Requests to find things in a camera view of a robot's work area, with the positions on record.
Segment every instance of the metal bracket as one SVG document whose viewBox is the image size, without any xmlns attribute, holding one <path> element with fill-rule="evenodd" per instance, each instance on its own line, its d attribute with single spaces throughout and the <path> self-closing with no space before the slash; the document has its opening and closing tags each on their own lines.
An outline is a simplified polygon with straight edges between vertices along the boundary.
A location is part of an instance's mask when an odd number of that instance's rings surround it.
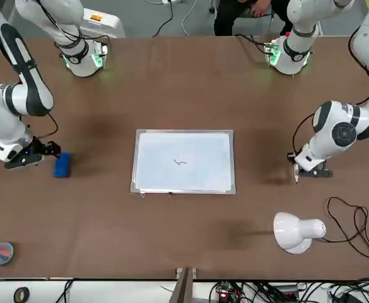
<svg viewBox="0 0 369 303">
<path fill-rule="evenodd" d="M 179 274 L 176 286 L 169 303 L 192 303 L 192 279 L 196 275 L 193 268 L 178 268 L 176 275 Z"/>
</svg>

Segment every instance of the whiteboard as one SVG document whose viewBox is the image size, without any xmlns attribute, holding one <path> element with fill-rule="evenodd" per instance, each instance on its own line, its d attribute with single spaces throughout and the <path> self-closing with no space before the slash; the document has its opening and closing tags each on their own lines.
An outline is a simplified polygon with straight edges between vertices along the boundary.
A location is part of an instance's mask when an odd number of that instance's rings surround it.
<svg viewBox="0 0 369 303">
<path fill-rule="evenodd" d="M 131 192 L 235 194 L 233 131 L 137 130 Z"/>
</svg>

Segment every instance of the person's hand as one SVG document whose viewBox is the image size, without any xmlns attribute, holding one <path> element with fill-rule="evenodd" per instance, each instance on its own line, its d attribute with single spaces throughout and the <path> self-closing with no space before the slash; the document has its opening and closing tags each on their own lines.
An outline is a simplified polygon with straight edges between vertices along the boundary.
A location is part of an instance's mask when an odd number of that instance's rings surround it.
<svg viewBox="0 0 369 303">
<path fill-rule="evenodd" d="M 262 17 L 266 13 L 271 0 L 258 0 L 252 8 L 251 15 L 253 17 Z"/>
</svg>

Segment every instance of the lamp shade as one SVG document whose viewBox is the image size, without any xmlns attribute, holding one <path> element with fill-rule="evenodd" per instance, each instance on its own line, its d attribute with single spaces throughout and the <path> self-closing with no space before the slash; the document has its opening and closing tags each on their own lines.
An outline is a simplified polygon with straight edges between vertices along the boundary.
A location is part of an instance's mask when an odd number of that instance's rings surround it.
<svg viewBox="0 0 369 303">
<path fill-rule="evenodd" d="M 325 225 L 318 219 L 300 220 L 291 213 L 277 213 L 274 235 L 278 245 L 290 254 L 304 253 L 312 239 L 325 235 Z"/>
</svg>

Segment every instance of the white cable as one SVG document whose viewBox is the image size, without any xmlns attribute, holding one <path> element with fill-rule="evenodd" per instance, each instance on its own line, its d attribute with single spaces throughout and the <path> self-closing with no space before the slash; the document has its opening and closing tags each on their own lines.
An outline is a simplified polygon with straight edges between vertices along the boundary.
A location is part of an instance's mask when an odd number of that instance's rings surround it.
<svg viewBox="0 0 369 303">
<path fill-rule="evenodd" d="M 193 11 L 193 10 L 194 10 L 194 8 L 196 7 L 197 1 L 198 1 L 198 0 L 195 0 L 195 1 L 194 1 L 194 4 L 192 5 L 192 8 L 190 9 L 189 13 L 188 13 L 188 14 L 186 14 L 186 16 L 184 17 L 184 19 L 183 19 L 183 21 L 182 21 L 182 28 L 183 28 L 184 33 L 185 33 L 187 36 L 189 36 L 189 33 L 187 33 L 187 31 L 186 31 L 186 30 L 185 30 L 185 28 L 184 28 L 184 22 L 185 22 L 185 20 L 186 20 L 186 19 L 191 15 L 192 11 Z"/>
<path fill-rule="evenodd" d="M 149 1 L 149 0 L 144 0 L 145 2 L 147 3 L 150 3 L 150 4 L 163 4 L 163 2 L 152 2 L 152 1 Z"/>
<path fill-rule="evenodd" d="M 317 22 L 317 26 L 319 28 L 319 36 L 323 36 L 323 29 L 322 29 L 322 24 L 320 23 L 320 21 Z"/>
</svg>

